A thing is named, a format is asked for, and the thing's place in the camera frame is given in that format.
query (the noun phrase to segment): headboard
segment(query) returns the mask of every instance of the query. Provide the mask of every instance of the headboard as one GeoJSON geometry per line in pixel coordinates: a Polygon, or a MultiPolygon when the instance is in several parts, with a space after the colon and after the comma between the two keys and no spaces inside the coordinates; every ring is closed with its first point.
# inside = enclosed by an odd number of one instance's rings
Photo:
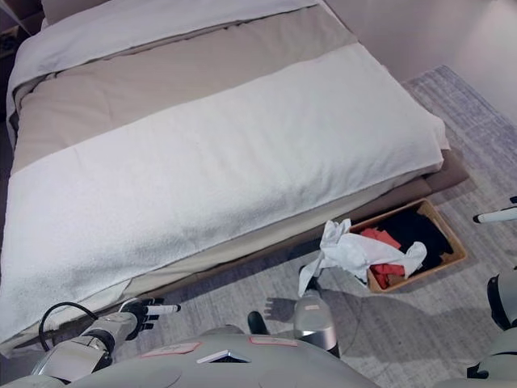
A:
{"type": "Polygon", "coordinates": [[[48,24],[54,24],[78,12],[108,0],[41,0],[48,24]]]}

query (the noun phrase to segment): black cable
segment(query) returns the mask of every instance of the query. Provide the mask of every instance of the black cable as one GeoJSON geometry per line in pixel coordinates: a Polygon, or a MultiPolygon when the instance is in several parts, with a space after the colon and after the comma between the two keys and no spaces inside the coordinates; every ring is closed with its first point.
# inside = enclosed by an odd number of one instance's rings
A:
{"type": "Polygon", "coordinates": [[[45,312],[45,314],[43,314],[43,318],[41,318],[41,322],[40,322],[40,327],[38,328],[38,337],[40,338],[40,343],[41,343],[41,346],[43,347],[43,350],[45,350],[46,352],[48,352],[50,350],[50,348],[48,347],[47,343],[45,342],[45,338],[44,338],[44,325],[45,325],[45,321],[47,320],[47,318],[50,315],[50,313],[52,313],[57,307],[61,307],[61,306],[72,306],[72,307],[75,307],[76,309],[80,309],[83,312],[85,312],[86,314],[88,314],[88,316],[90,318],[92,318],[93,320],[99,319],[99,317],[97,315],[95,315],[94,313],[89,311],[85,306],[81,306],[78,303],[61,302],[61,303],[57,303],[56,305],[50,307],[45,312]]]}

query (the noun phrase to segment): bedsheet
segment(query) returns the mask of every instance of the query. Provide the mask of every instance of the bedsheet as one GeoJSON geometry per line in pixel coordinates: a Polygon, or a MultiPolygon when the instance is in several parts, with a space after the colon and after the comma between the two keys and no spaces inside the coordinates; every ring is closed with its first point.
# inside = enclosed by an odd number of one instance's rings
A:
{"type": "Polygon", "coordinates": [[[0,340],[43,306],[435,166],[443,131],[355,43],[42,158],[10,181],[0,310],[19,308],[0,340]]]}
{"type": "Polygon", "coordinates": [[[151,113],[356,41],[312,6],[52,73],[23,99],[12,172],[151,113]]]}

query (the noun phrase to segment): white cloth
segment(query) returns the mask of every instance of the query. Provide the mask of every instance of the white cloth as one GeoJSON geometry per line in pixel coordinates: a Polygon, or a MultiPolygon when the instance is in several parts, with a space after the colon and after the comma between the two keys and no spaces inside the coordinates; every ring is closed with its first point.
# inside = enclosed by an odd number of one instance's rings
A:
{"type": "Polygon", "coordinates": [[[56,302],[439,166],[442,136],[350,44],[50,154],[11,176],[0,341],[56,302]]]}
{"type": "Polygon", "coordinates": [[[366,284],[367,270],[375,264],[399,264],[404,267],[407,279],[426,258],[427,249],[421,242],[415,242],[406,253],[360,234],[348,233],[349,219],[340,224],[328,221],[325,224],[320,255],[300,272],[298,296],[302,297],[310,278],[319,276],[324,268],[340,267],[366,284]]]}
{"type": "MultiPolygon", "coordinates": [[[[34,78],[125,49],[237,20],[257,19],[317,4],[316,0],[111,0],[46,27],[25,40],[9,79],[7,119],[15,112],[13,90],[34,78]]],[[[15,132],[7,120],[11,144],[15,132]]]]}

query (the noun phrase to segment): white duvet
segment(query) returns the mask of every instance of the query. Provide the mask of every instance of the white duvet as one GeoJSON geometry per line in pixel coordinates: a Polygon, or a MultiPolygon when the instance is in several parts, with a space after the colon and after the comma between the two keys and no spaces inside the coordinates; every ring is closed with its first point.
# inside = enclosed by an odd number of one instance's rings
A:
{"type": "Polygon", "coordinates": [[[11,177],[0,341],[53,303],[439,166],[446,147],[443,122],[351,44],[51,154],[11,177]]]}

